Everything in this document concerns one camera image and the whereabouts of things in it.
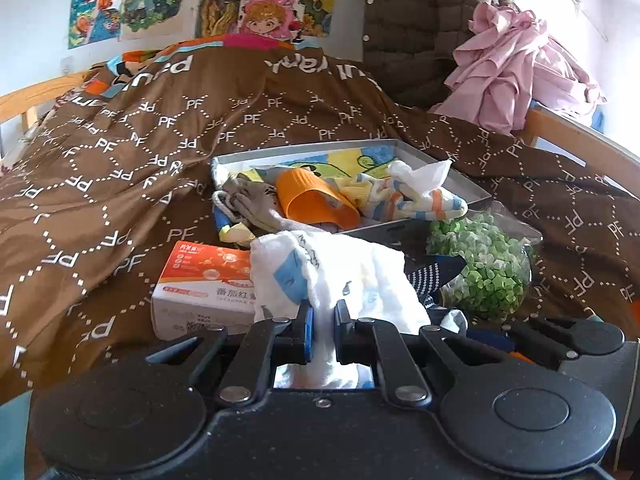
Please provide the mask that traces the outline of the white blue baby cloth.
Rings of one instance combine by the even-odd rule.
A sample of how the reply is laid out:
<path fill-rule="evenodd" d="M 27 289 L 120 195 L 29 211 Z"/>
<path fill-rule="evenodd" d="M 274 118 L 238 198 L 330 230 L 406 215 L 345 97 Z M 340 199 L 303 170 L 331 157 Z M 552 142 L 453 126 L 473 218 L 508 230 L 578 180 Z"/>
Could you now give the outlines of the white blue baby cloth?
<path fill-rule="evenodd" d="M 370 367 L 343 365 L 334 344 L 334 308 L 377 318 L 415 335 L 431 323 L 405 274 L 399 250 L 328 232 L 281 231 L 250 244 L 255 321 L 296 318 L 307 301 L 314 314 L 311 360 L 277 368 L 274 385 L 292 389 L 356 389 L 373 385 Z"/>

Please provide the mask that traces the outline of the navy striped sock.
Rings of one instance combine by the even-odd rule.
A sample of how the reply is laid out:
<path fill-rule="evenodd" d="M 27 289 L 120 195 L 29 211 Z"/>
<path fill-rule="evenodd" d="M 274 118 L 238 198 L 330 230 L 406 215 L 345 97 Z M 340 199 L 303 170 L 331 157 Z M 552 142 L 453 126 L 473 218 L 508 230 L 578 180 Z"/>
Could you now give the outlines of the navy striped sock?
<path fill-rule="evenodd" d="M 424 307 L 442 303 L 442 289 L 457 278 L 466 266 L 462 256 L 427 256 L 422 266 L 411 263 L 405 270 L 406 278 Z"/>

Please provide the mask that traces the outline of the orange white tissue box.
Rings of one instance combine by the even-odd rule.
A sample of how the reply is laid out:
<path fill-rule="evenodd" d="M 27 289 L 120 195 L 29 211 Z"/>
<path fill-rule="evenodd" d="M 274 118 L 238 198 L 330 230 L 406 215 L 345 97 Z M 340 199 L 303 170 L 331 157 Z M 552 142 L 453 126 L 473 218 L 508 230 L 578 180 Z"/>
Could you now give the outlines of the orange white tissue box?
<path fill-rule="evenodd" d="M 180 240 L 152 293 L 152 326 L 171 340 L 194 330 L 224 326 L 246 332 L 254 323 L 255 294 L 250 253 Z"/>

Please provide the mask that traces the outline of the bag of green paper stars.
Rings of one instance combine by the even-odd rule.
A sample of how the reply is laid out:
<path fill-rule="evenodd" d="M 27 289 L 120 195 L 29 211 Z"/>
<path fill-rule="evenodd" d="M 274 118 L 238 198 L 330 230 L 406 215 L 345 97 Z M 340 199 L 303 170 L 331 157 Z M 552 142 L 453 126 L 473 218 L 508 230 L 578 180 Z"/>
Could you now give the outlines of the bag of green paper stars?
<path fill-rule="evenodd" d="M 465 261 L 460 274 L 442 286 L 442 302 L 485 321 L 506 320 L 532 284 L 532 258 L 541 242 L 541 232 L 499 202 L 432 222 L 427 252 Z"/>

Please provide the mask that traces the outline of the grey white glove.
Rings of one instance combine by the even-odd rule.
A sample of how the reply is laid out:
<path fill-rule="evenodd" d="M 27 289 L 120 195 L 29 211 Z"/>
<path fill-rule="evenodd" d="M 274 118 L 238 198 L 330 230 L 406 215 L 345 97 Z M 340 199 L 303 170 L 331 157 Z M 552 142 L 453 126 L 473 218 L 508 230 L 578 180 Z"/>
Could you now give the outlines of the grey white glove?
<path fill-rule="evenodd" d="M 239 174 L 213 192 L 214 205 L 234 223 L 254 226 L 267 233 L 281 231 L 322 232 L 322 229 L 285 217 L 277 189 L 266 182 Z"/>

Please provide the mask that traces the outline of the striped colourful sock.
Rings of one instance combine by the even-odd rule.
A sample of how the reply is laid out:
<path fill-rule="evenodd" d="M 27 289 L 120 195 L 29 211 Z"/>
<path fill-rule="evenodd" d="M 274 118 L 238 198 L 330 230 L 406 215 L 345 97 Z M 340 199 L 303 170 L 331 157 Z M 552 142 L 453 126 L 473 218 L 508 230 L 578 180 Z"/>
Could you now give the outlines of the striped colourful sock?
<path fill-rule="evenodd" d="M 334 185 L 363 217 L 378 222 L 452 220 L 465 216 L 469 210 L 465 200 L 444 188 L 419 192 L 394 177 L 377 179 L 368 174 L 356 174 L 350 178 L 336 178 Z"/>

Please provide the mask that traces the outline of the orange silicone cup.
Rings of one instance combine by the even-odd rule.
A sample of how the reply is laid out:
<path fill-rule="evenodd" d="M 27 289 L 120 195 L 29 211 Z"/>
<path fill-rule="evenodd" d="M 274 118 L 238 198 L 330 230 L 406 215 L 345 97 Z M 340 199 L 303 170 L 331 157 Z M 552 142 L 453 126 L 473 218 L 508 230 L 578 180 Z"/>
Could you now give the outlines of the orange silicone cup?
<path fill-rule="evenodd" d="M 359 210 L 325 180 L 303 168 L 285 169 L 276 180 L 285 217 L 306 224 L 331 223 L 342 230 L 360 225 Z"/>

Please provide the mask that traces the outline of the grey tray box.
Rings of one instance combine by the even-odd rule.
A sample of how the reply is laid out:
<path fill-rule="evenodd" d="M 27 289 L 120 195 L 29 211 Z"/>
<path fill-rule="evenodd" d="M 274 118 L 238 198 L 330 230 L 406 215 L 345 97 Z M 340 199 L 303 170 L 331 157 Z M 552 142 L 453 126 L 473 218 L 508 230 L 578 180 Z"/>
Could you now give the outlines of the grey tray box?
<path fill-rule="evenodd" d="M 398 140 L 335 141 L 217 156 L 213 212 L 219 238 L 246 246 L 274 214 L 292 226 L 393 242 L 433 220 L 463 217 L 489 194 L 450 162 Z"/>

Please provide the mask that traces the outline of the brown patterned duvet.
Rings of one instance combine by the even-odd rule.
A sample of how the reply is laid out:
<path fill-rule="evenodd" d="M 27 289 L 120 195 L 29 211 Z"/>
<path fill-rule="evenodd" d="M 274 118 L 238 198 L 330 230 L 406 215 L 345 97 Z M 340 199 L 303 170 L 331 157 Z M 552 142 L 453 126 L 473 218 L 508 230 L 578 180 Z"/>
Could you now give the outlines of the brown patterned duvet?
<path fill-rule="evenodd" d="M 172 246 L 217 240 L 214 156 L 378 139 L 451 160 L 542 233 L 527 309 L 593 310 L 638 336 L 639 203 L 600 171 L 400 106 L 319 49 L 190 42 L 127 82 L 100 70 L 2 178 L 2 399 L 153 341 L 152 288 Z"/>

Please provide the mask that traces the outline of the pink cloth pile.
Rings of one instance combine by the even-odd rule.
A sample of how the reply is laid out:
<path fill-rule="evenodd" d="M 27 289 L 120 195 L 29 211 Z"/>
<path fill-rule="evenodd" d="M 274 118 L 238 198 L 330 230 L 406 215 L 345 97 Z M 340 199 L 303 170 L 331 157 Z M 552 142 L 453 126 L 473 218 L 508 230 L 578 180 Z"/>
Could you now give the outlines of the pink cloth pile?
<path fill-rule="evenodd" d="M 478 4 L 469 20 L 472 37 L 452 56 L 449 96 L 435 114 L 472 122 L 508 136 L 525 127 L 537 102 L 589 126 L 605 102 L 600 84 L 547 32 L 530 11 Z"/>

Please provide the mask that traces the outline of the brown quilted jacket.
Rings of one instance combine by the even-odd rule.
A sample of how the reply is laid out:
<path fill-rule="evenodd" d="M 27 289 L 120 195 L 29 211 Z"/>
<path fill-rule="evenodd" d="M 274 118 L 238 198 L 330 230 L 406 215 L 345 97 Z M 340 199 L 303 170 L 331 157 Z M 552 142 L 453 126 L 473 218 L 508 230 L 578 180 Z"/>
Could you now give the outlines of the brown quilted jacket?
<path fill-rule="evenodd" d="M 448 96 L 452 54 L 472 36 L 469 20 L 480 3 L 512 0 L 364 0 L 363 64 L 395 102 L 430 108 Z"/>

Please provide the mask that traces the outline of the pink cartoon girl drawing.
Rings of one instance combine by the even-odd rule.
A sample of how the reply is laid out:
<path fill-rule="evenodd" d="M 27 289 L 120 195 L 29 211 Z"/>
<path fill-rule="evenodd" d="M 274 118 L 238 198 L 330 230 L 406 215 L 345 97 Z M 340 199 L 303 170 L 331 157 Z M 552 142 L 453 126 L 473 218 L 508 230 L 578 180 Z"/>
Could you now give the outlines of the pink cartoon girl drawing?
<path fill-rule="evenodd" d="M 305 8 L 300 0 L 241 0 L 238 29 L 284 42 L 302 36 Z"/>

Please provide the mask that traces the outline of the red-haired girl drawing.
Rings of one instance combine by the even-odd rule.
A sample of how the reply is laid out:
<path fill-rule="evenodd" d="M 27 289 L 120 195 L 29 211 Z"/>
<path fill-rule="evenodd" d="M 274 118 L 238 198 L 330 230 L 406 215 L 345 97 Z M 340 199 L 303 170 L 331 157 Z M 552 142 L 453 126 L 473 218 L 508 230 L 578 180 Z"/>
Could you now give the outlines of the red-haired girl drawing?
<path fill-rule="evenodd" d="M 67 47 L 115 39 L 120 33 L 122 0 L 70 0 Z"/>

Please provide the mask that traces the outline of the wooden bed rail right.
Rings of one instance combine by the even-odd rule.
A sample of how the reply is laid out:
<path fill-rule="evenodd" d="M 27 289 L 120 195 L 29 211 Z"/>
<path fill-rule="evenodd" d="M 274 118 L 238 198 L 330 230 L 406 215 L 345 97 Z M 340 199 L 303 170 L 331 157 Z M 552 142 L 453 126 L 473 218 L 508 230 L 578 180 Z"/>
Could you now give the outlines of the wooden bed rail right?
<path fill-rule="evenodd" d="M 562 148 L 639 197 L 639 157 L 596 130 L 537 105 L 527 111 L 524 129 L 513 135 L 530 146 L 542 139 Z"/>

